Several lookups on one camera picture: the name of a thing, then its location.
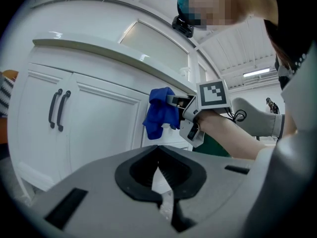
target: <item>ceiling light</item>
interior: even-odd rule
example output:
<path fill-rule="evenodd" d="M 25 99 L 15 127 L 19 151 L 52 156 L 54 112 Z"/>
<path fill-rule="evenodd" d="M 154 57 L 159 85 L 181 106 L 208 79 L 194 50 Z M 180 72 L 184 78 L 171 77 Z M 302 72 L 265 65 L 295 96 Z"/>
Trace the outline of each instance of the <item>ceiling light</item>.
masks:
<path fill-rule="evenodd" d="M 245 74 L 243 74 L 243 77 L 250 77 L 250 76 L 254 76 L 254 75 L 258 75 L 258 74 L 262 74 L 262 73 L 266 73 L 266 72 L 269 72 L 269 68 L 253 71 L 250 73 L 245 73 Z"/>

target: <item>cabinet door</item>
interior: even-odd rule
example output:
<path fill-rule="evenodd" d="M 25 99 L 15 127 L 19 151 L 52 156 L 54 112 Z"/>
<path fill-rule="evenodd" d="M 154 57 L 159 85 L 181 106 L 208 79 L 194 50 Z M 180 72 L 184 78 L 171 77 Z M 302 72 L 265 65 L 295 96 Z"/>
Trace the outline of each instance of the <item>cabinet door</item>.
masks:
<path fill-rule="evenodd" d="M 59 145 L 71 172 L 92 161 L 141 147 L 148 95 L 74 73 Z"/>
<path fill-rule="evenodd" d="M 188 142 L 179 135 L 179 130 L 173 130 L 171 127 L 164 128 L 162 137 L 156 140 L 149 140 L 147 130 L 144 128 L 142 147 L 149 145 L 171 145 L 177 148 L 188 147 Z"/>
<path fill-rule="evenodd" d="M 70 72 L 36 64 L 17 77 L 9 106 L 8 134 L 12 162 L 20 176 L 34 186 L 48 190 L 61 180 L 60 159 L 56 154 L 56 117 L 61 95 L 57 95 L 52 121 L 49 111 L 52 98 L 63 89 Z"/>

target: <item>blue cloth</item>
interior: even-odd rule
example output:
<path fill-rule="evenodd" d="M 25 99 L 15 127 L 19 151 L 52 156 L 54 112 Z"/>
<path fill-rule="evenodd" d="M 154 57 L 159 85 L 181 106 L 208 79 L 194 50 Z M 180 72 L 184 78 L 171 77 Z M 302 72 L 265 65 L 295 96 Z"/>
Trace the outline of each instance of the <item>blue cloth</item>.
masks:
<path fill-rule="evenodd" d="M 143 122 L 150 140 L 162 137 L 163 123 L 179 129 L 178 108 L 166 103 L 167 95 L 175 95 L 169 87 L 153 89 L 150 93 L 151 105 Z"/>

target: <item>wall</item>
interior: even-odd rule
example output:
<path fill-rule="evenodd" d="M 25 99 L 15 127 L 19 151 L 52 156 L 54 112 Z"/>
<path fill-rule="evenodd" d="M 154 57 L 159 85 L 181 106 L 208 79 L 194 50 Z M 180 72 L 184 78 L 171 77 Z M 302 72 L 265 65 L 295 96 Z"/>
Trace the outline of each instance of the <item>wall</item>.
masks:
<path fill-rule="evenodd" d="M 216 73 L 211 69 L 207 61 L 203 58 L 202 55 L 198 54 L 198 64 L 205 69 L 206 71 L 206 79 L 207 81 L 218 79 L 218 76 Z"/>
<path fill-rule="evenodd" d="M 29 9 L 29 4 L 26 3 L 16 13 L 1 39 L 1 71 L 6 69 L 19 71 L 22 68 L 34 46 L 32 39 L 39 32 L 89 34 L 118 42 L 124 31 L 138 19 L 171 38 L 186 52 L 195 52 L 192 45 L 170 26 L 128 6 L 83 0 L 56 2 Z M 205 69 L 213 73 L 210 67 Z"/>
<path fill-rule="evenodd" d="M 250 102 L 257 109 L 264 111 L 266 108 L 266 98 L 269 97 L 273 102 L 275 102 L 280 110 L 281 114 L 285 113 L 284 100 L 281 97 L 281 88 L 280 86 L 274 86 L 269 88 L 250 90 L 245 92 L 238 92 L 230 94 L 231 100 L 240 97 L 248 102 Z"/>

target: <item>camera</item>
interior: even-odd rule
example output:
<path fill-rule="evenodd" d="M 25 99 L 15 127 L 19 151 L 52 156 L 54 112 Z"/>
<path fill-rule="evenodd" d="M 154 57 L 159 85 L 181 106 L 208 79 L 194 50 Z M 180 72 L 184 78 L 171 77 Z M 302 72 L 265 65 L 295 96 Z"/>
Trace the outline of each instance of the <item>camera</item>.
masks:
<path fill-rule="evenodd" d="M 173 20 L 172 27 L 179 33 L 185 35 L 187 38 L 192 38 L 194 35 L 194 27 L 189 24 L 187 18 L 182 13 L 179 5 L 177 4 L 178 16 Z"/>

